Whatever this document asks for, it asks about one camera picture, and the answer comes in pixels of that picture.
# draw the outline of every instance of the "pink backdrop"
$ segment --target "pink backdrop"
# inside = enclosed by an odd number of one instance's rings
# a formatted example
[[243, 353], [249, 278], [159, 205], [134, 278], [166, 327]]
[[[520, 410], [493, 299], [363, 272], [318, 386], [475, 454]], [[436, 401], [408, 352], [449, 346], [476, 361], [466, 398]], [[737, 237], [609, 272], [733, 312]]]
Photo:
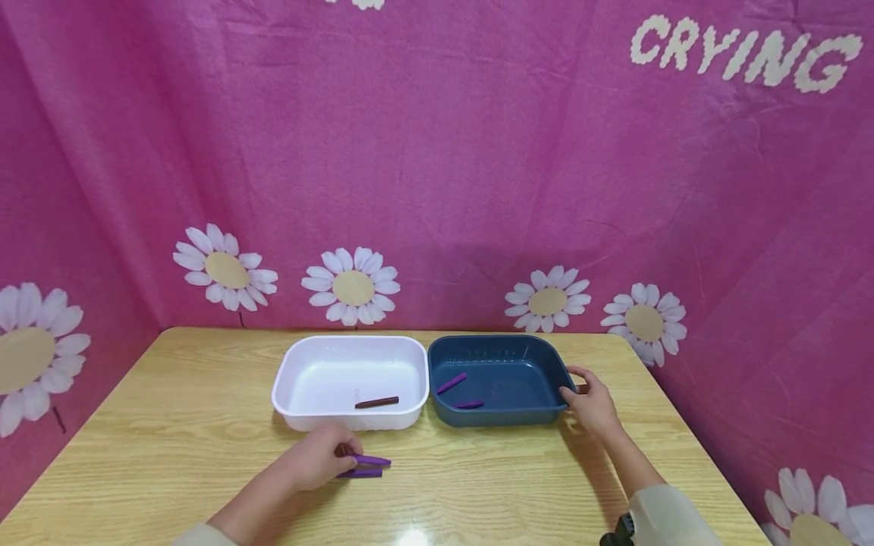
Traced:
[[775, 543], [874, 544], [868, 3], [32, 4], [0, 287], [76, 293], [77, 423], [169, 326], [611, 331]]

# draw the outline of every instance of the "wood grain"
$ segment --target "wood grain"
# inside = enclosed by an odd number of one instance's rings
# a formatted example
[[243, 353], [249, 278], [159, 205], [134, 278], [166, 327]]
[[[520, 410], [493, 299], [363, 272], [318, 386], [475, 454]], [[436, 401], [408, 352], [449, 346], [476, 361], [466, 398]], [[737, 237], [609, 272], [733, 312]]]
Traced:
[[[310, 334], [161, 334], [0, 525], [0, 544], [169, 544], [208, 518], [301, 437], [274, 414], [270, 391], [285, 351]], [[427, 346], [447, 333], [385, 334]], [[601, 376], [628, 432], [726, 545], [768, 545], [621, 338], [542, 337], [566, 363]], [[607, 457], [572, 418], [453, 429], [429, 403], [413, 427], [362, 441], [394, 461], [384, 478], [293, 499], [259, 543], [594, 545], [627, 504]]]

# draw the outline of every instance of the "blue plastic basket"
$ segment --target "blue plastic basket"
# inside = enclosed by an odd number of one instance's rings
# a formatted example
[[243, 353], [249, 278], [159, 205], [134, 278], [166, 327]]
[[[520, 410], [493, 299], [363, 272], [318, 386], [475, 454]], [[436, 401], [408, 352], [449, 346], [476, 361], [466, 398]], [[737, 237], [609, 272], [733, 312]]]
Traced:
[[[573, 388], [561, 356], [533, 335], [451, 335], [428, 350], [431, 393], [437, 415], [451, 426], [544, 425], [567, 404], [558, 387]], [[468, 378], [437, 394], [443, 384]], [[482, 400], [482, 407], [454, 405]]]

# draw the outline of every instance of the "white daisy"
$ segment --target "white daisy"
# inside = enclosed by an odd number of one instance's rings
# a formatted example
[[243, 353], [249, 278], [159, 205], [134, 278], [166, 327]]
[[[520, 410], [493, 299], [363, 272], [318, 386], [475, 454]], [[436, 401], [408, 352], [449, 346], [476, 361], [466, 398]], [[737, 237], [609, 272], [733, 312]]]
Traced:
[[66, 305], [66, 292], [58, 288], [44, 300], [30, 282], [0, 290], [0, 438], [22, 418], [44, 416], [50, 394], [70, 390], [85, 362], [80, 353], [91, 344], [90, 335], [69, 335], [82, 315], [79, 306]]
[[513, 326], [528, 333], [542, 329], [549, 334], [553, 326], [564, 328], [571, 321], [569, 314], [583, 314], [583, 306], [592, 301], [592, 296], [582, 293], [589, 281], [574, 282], [577, 273], [579, 270], [565, 271], [563, 266], [553, 267], [548, 275], [538, 269], [531, 274], [531, 284], [520, 282], [504, 296], [513, 304], [504, 313], [519, 317]]
[[328, 307], [329, 321], [343, 321], [346, 326], [373, 324], [394, 311], [394, 302], [386, 295], [400, 292], [394, 278], [398, 270], [383, 267], [383, 257], [369, 248], [355, 249], [355, 258], [345, 248], [322, 254], [325, 267], [307, 268], [301, 285], [316, 292], [309, 303], [313, 307]]
[[617, 295], [604, 310], [611, 315], [601, 326], [612, 326], [607, 332], [624, 337], [648, 366], [663, 366], [664, 351], [676, 355], [680, 351], [677, 342], [686, 338], [686, 327], [680, 324], [686, 308], [672, 292], [659, 299], [656, 285], [638, 282], [630, 295]]
[[273, 283], [279, 275], [270, 269], [257, 269], [260, 254], [240, 254], [237, 238], [223, 234], [215, 224], [207, 224], [206, 233], [190, 227], [185, 234], [193, 245], [176, 243], [179, 252], [173, 252], [173, 261], [191, 271], [185, 275], [188, 284], [206, 287], [206, 299], [221, 301], [228, 311], [236, 311], [241, 305], [254, 311], [258, 308], [256, 302], [267, 307], [264, 294], [276, 292]]
[[847, 495], [841, 481], [826, 476], [818, 494], [808, 471], [803, 468], [794, 475], [783, 468], [778, 478], [780, 494], [765, 492], [765, 504], [776, 525], [762, 525], [775, 546], [874, 544], [874, 505], [847, 508]]

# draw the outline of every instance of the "child's hand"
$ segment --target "child's hand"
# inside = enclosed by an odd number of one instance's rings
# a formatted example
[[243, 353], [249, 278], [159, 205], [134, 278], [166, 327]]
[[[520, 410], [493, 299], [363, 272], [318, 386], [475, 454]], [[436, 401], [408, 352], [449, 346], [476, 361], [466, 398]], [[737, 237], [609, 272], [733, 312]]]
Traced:
[[338, 457], [337, 453], [361, 455], [364, 449], [355, 433], [345, 426], [319, 425], [281, 457], [282, 465], [288, 469], [291, 487], [295, 491], [311, 491], [357, 466], [352, 457]]
[[577, 385], [577, 392], [567, 387], [558, 389], [579, 423], [598, 440], [612, 432], [621, 431], [622, 424], [607, 386], [589, 370], [579, 366], [568, 366], [567, 370], [586, 380], [585, 385]]

